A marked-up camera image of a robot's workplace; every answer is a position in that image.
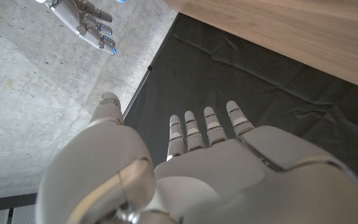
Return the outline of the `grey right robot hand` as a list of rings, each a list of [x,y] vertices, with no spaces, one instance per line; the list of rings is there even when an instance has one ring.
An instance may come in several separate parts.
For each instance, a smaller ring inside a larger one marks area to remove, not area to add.
[[[78,37],[93,47],[116,55],[116,44],[111,38],[112,29],[105,22],[112,22],[112,15],[83,0],[37,0],[52,12]]]

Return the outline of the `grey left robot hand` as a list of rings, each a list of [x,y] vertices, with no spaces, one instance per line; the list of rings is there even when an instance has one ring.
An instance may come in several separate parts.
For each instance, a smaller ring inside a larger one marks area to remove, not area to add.
[[[211,107],[208,140],[194,114],[171,116],[167,158],[155,166],[121,104],[105,93],[86,129],[53,159],[37,223],[358,223],[358,177],[284,130],[256,128],[234,101],[229,139]]]

